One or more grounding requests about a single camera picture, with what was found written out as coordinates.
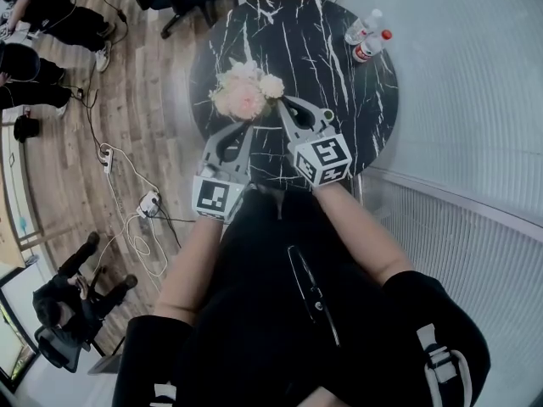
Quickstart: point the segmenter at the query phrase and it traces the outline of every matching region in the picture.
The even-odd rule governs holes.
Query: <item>plastic water bottle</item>
[[[381,53],[384,43],[392,37],[392,32],[384,30],[380,35],[372,33],[365,41],[358,44],[353,50],[353,59],[356,62],[367,62],[373,56]]]
[[[365,20],[361,21],[360,18],[357,18],[345,32],[345,41],[350,45],[361,43],[374,31],[378,30],[382,17],[383,13],[379,9],[374,9],[372,14]]]

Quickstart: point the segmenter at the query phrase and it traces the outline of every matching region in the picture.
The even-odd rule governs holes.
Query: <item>white sneaker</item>
[[[109,56],[111,54],[111,41],[105,41],[105,47],[96,52],[96,70],[104,72],[109,65]]]
[[[70,100],[68,100],[68,103],[66,103],[62,107],[57,108],[57,118],[59,118],[59,119],[64,118],[64,115],[66,114],[66,110],[68,109],[68,104],[69,103],[70,103]]]

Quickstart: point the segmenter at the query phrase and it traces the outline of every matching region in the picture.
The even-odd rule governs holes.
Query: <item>bottle label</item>
[[[360,60],[369,60],[372,58],[371,54],[364,52],[364,50],[361,47],[361,44],[358,44],[355,47],[355,54],[356,54],[356,57],[359,58]]]

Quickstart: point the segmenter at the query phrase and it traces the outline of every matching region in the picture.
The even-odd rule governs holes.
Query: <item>white flower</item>
[[[212,95],[210,95],[211,99],[213,100],[213,104],[217,108],[217,111],[220,114],[224,114],[225,116],[228,116],[230,114],[230,105],[228,100],[228,90],[227,89],[221,89],[219,91],[213,92]]]
[[[227,72],[227,74],[228,73],[239,78],[258,79],[258,69],[254,60],[250,60],[244,64],[236,62],[232,69]]]
[[[280,98],[285,90],[283,80],[271,74],[262,77],[259,88],[269,98]]]

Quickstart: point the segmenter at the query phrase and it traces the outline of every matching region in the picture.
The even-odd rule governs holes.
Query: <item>black sleeve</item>
[[[53,277],[53,279],[34,292],[32,303],[36,305],[36,302],[40,301],[42,298],[52,297],[59,289],[69,286],[70,285],[68,284],[68,279],[66,277],[56,275]]]
[[[177,354],[192,330],[189,324],[171,318],[132,319],[126,329],[113,407],[148,407],[154,399],[154,384],[171,380]]]
[[[466,357],[475,403],[490,370],[490,353],[483,334],[433,277],[416,271],[392,276],[383,285],[412,329],[434,324],[438,343]]]

